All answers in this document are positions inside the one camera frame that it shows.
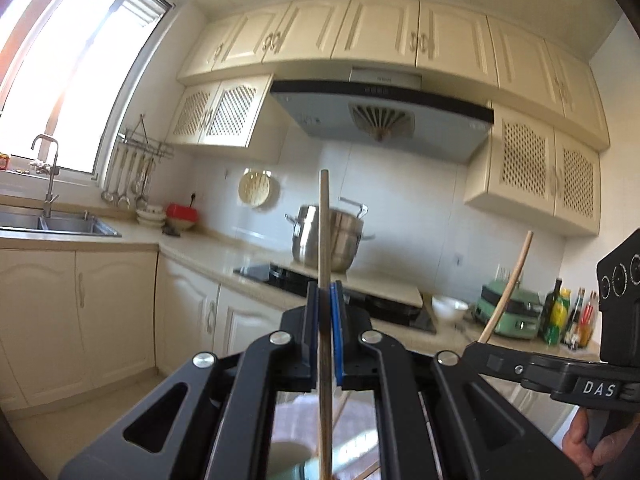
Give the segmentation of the right hand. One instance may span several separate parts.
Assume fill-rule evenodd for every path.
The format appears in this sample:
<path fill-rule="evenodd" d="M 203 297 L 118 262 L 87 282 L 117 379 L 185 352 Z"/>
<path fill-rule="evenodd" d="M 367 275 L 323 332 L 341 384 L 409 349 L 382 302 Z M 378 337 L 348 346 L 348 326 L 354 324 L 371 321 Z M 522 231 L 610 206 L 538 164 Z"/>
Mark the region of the right hand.
<path fill-rule="evenodd" d="M 562 439 L 562 450 L 586 479 L 593 479 L 593 471 L 597 467 L 613 463 L 620 457 L 638 427 L 639 415 L 635 414 L 627 427 L 603 437 L 592 450 L 586 442 L 589 430 L 587 411 L 578 408 Z"/>

